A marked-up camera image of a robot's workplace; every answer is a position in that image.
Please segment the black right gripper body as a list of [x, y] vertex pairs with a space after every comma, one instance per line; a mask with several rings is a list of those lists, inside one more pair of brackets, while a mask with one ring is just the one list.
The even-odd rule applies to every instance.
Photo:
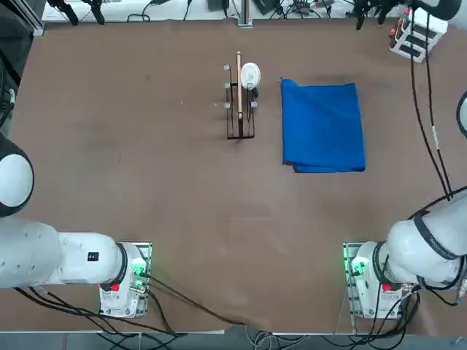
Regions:
[[397, 7], [401, 2], [399, 0], [366, 0], [360, 1], [361, 6], [364, 9], [372, 9], [376, 7], [377, 9], [392, 9]]

